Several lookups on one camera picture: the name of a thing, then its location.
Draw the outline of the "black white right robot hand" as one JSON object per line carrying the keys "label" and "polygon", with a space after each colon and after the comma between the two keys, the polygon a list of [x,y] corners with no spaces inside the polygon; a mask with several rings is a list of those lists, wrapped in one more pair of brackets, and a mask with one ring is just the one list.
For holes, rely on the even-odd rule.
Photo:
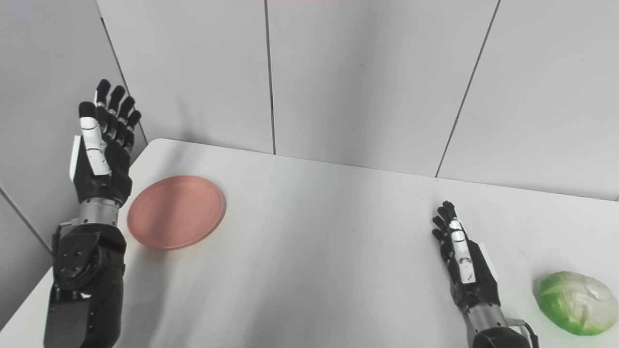
{"label": "black white right robot hand", "polygon": [[500,306],[498,283],[493,277],[480,245],[469,238],[460,222],[455,205],[444,201],[432,218],[433,236],[450,276],[450,293],[462,312],[489,304]]}

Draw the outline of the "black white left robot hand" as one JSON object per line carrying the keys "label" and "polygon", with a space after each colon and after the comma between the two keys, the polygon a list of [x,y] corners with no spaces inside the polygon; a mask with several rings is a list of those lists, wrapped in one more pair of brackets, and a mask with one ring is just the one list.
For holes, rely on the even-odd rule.
{"label": "black white left robot hand", "polygon": [[93,101],[81,102],[78,114],[81,134],[74,139],[69,165],[77,200],[103,198],[122,206],[133,187],[130,161],[142,117],[135,99],[124,86],[102,79]]}

